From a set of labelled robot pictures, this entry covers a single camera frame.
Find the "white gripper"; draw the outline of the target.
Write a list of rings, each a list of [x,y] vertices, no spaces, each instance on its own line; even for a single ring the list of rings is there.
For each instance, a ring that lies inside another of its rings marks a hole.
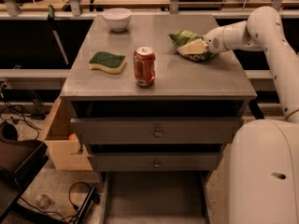
[[[204,35],[205,40],[193,40],[192,42],[179,47],[178,53],[181,55],[193,55],[203,54],[208,51],[214,54],[225,52],[225,46],[223,43],[223,30],[223,26],[210,30]]]

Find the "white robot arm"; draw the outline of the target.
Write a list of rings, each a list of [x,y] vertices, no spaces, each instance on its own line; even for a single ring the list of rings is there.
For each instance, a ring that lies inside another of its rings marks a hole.
[[[285,119],[256,119],[237,131],[230,154],[229,224],[299,224],[299,57],[272,7],[214,28],[178,52],[234,49],[264,53]]]

